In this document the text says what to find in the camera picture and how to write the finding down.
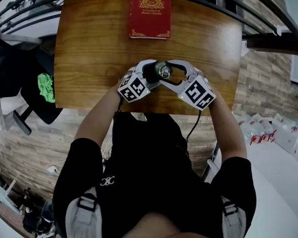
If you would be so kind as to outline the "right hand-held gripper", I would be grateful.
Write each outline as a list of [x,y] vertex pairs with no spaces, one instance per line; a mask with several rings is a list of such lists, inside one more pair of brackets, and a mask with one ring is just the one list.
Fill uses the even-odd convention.
[[[166,63],[171,67],[176,67],[184,71],[185,75],[193,74],[193,66],[188,61],[172,59],[166,61]],[[193,77],[191,81],[181,80],[178,83],[174,83],[169,80],[160,80],[159,82],[161,85],[175,92],[180,100],[203,111],[217,96],[204,74],[197,68],[194,69],[197,76]]]

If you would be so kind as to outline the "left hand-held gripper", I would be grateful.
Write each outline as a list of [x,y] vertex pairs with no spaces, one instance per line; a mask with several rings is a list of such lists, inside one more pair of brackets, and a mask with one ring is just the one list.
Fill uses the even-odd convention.
[[118,87],[118,93],[128,102],[142,99],[150,93],[150,90],[160,85],[160,81],[149,83],[143,76],[143,68],[147,65],[155,65],[157,60],[146,59],[130,68]]

